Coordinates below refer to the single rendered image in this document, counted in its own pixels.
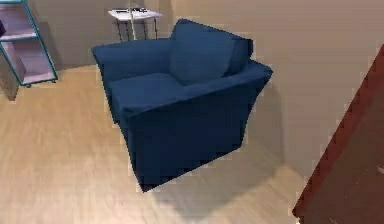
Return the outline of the pale floor lamp pole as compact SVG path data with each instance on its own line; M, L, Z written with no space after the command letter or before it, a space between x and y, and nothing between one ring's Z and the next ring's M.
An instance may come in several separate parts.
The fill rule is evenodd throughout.
M135 29L135 24L134 24L134 15L133 15L133 10L132 10L132 0L128 0L128 11L129 11L129 15L130 15L133 39L137 40L137 33L136 33L136 29Z

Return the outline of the teal frame shelf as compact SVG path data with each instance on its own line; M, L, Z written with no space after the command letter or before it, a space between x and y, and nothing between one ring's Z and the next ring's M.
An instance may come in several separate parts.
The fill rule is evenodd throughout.
M58 80L27 0L0 0L0 28L0 52L21 86Z

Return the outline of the white side table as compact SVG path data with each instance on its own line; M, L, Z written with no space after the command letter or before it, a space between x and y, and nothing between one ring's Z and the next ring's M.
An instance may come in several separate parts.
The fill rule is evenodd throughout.
M140 20L153 19L155 38L158 38L157 19L161 17L161 14L159 12L155 12L149 9L147 10L148 12L146 13L133 12L134 22L140 21ZM124 24L125 27L128 27L128 24L131 24L128 8L112 9L108 11L108 14L116 20L117 27L120 27L120 24Z

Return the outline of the red-brown wooden door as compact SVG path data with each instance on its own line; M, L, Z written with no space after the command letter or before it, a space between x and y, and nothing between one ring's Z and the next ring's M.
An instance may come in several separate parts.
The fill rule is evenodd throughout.
M301 193L299 224L384 224L384 45Z

